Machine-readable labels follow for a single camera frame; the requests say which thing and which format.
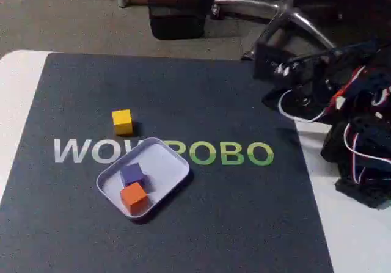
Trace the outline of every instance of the chair caster wheel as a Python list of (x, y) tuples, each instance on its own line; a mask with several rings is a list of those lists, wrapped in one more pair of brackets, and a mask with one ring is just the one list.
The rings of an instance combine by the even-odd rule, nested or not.
[(213, 4), (211, 8), (211, 16), (212, 20), (223, 20), (224, 14), (221, 11), (221, 7), (218, 4)]
[(243, 53), (242, 57), (240, 58), (240, 60), (249, 60), (249, 61), (253, 61), (255, 59), (255, 54), (251, 51), (246, 51), (245, 53)]

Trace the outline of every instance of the chair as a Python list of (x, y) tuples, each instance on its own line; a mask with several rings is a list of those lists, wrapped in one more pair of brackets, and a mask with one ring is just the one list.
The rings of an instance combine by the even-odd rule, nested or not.
[(257, 43), (267, 43), (271, 37), (284, 25), (292, 22), (314, 36), (327, 49), (335, 48), (330, 41), (304, 14), (306, 10), (324, 9), (330, 4), (307, 4), (303, 7), (295, 7), (295, 0), (214, 0), (212, 16), (220, 18), (224, 12), (233, 12), (258, 16), (260, 11), (272, 13), (271, 21), (260, 34), (253, 47), (246, 51), (242, 60), (254, 60)]

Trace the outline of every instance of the white table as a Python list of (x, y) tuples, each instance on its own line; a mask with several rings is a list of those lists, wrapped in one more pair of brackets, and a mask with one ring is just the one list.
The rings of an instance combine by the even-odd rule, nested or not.
[[(15, 51), (0, 60), (0, 199), (49, 54)], [(320, 156), (329, 126), (319, 123), (297, 123), (296, 126), (334, 271), (390, 272), (391, 208), (381, 211), (370, 209), (337, 192), (334, 187), (338, 179), (337, 166)]]

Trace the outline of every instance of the purple cube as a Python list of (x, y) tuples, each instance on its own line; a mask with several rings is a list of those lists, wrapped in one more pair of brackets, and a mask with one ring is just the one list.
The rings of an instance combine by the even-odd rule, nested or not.
[(141, 181), (144, 178), (140, 165), (138, 163), (127, 165), (120, 170), (121, 180), (124, 187), (130, 186), (131, 184)]

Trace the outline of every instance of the cube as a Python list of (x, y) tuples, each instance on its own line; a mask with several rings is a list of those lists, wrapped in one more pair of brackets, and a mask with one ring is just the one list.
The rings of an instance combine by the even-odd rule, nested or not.
[(118, 136), (130, 135), (133, 133), (132, 118), (129, 109), (113, 111), (112, 121), (114, 124), (114, 131)]
[(142, 173), (138, 163), (122, 167), (120, 173), (124, 187), (130, 186), (131, 184), (141, 181), (144, 178), (144, 174)]
[(121, 201), (130, 214), (137, 215), (144, 212), (149, 206), (148, 195), (139, 183), (131, 184), (121, 191)]

